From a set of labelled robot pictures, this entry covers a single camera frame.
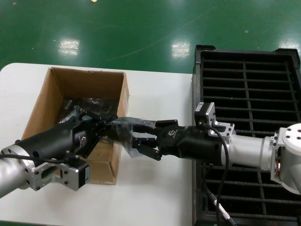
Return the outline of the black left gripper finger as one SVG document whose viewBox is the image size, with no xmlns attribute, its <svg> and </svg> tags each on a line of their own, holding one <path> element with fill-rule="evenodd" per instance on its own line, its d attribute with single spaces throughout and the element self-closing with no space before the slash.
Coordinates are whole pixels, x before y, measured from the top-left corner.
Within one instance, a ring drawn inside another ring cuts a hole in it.
<svg viewBox="0 0 301 226">
<path fill-rule="evenodd" d="M 76 128 L 84 129 L 96 129 L 98 127 L 103 128 L 109 122 L 118 118 L 116 114 L 97 114 L 92 111 L 88 111 L 76 105 L 74 107 L 76 116 L 74 122 L 77 124 Z"/>
<path fill-rule="evenodd" d="M 108 132 L 108 127 L 88 129 L 86 132 L 86 142 L 82 142 L 82 157 L 87 159 L 95 148 L 97 150 L 103 150 L 107 148 L 108 145 L 111 145 L 107 137 Z"/>
</svg>

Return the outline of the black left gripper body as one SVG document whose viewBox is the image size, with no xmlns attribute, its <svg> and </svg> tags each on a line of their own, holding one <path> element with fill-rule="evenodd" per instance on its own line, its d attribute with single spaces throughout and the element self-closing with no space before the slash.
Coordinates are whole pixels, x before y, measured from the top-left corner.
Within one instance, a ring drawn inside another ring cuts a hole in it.
<svg viewBox="0 0 301 226">
<path fill-rule="evenodd" d="M 61 122 L 52 128 L 16 142 L 31 157 L 39 159 L 63 159 L 69 151 L 75 155 L 82 156 L 82 142 L 86 142 L 88 129 L 76 128 L 75 116 L 67 121 Z"/>
</svg>

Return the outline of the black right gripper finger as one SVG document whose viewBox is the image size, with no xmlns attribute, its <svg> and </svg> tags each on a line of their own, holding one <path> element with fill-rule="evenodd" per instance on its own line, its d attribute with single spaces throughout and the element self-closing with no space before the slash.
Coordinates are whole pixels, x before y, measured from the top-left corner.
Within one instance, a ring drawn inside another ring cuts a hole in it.
<svg viewBox="0 0 301 226">
<path fill-rule="evenodd" d="M 157 132 L 170 125 L 178 125 L 178 120 L 140 120 L 133 124 L 133 132 Z"/>
<path fill-rule="evenodd" d="M 142 155 L 160 161 L 162 152 L 157 139 L 157 132 L 138 133 L 138 135 L 133 135 L 132 148 Z"/>
</svg>

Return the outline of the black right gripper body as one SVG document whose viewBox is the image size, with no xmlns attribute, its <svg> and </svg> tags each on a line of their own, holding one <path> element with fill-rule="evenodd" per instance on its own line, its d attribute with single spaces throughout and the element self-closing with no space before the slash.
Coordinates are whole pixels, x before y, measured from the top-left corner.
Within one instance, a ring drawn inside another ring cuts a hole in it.
<svg viewBox="0 0 301 226">
<path fill-rule="evenodd" d="M 156 133 L 157 147 L 163 155 L 222 165 L 222 141 L 195 126 L 170 125 Z"/>
</svg>

